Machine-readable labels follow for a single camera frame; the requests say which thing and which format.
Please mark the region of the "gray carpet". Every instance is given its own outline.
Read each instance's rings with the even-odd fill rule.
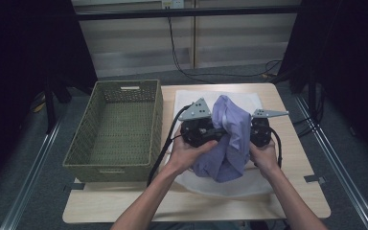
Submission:
[[[252,65],[209,68],[188,72],[252,75],[264,70],[264,65]],[[261,77],[199,76],[198,78],[215,83],[266,81],[266,79]],[[196,80],[189,80],[178,71],[102,80],[137,79],[160,79],[164,85],[202,83]],[[277,88],[286,109],[290,111],[291,121],[303,119],[294,95],[288,89],[288,83],[281,82],[277,85]],[[63,191],[63,188],[65,185],[73,182],[74,177],[61,165],[88,101],[88,97],[78,91],[73,90],[73,95],[73,100],[69,104],[57,103],[57,114],[63,114],[63,123],[59,128],[57,139],[50,149],[17,229],[108,229],[111,225],[111,223],[66,224],[62,221],[62,212],[68,198],[68,194]],[[28,115],[25,119],[18,145],[13,150],[11,159],[0,173],[0,226],[35,160],[35,156],[45,137],[46,123],[44,110],[39,113],[31,112]],[[306,124],[298,125],[295,128],[296,132],[303,130],[305,126]],[[366,144],[363,143],[360,137],[351,134],[349,130],[350,125],[328,100],[325,102],[325,113],[321,126],[328,135],[347,171],[368,202],[368,149]],[[325,176],[327,179],[327,182],[322,184],[321,188],[329,202],[332,214],[329,218],[324,219],[324,222],[330,229],[365,229],[363,221],[357,214],[351,200],[347,197],[339,179],[314,136],[309,134],[302,137],[301,143],[315,174],[317,176]],[[285,228],[280,220],[269,221],[268,226],[272,229]]]

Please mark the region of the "person's left hand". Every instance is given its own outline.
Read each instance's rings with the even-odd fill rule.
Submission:
[[[178,128],[174,135],[174,137],[179,137],[174,139],[170,160],[166,165],[174,168],[177,174],[181,174],[188,170],[202,153],[211,150],[218,144],[217,141],[209,141],[198,148],[194,148],[190,146],[190,144],[184,142],[184,139],[180,136],[180,129],[181,127]]]

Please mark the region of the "person's right hand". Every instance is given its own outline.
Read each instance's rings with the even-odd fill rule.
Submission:
[[[256,147],[249,142],[250,160],[253,161],[260,169],[264,178],[269,178],[269,173],[280,169],[277,164],[276,148],[273,140],[268,145],[261,148]]]

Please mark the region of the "forearm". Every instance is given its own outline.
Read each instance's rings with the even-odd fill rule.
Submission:
[[[271,172],[268,181],[283,207],[291,229],[327,229],[298,195],[280,169]]]
[[[165,167],[149,187],[121,214],[111,229],[147,229],[175,177],[174,169]]]

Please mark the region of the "wooden table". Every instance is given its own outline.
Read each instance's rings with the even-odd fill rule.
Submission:
[[[166,140],[173,122],[176,90],[258,93],[263,108],[286,110],[277,89],[268,83],[162,86],[164,98],[162,142]],[[270,126],[278,132],[282,140],[282,169],[287,178],[314,213],[320,218],[327,218],[331,210],[319,184],[307,183],[304,179],[305,175],[312,175],[313,171],[289,117],[270,118]],[[83,190],[71,192],[63,220],[67,223],[113,222],[145,188],[145,182],[87,183]],[[211,197],[188,192],[173,183],[153,221],[256,220],[285,217],[275,194],[242,198]]]

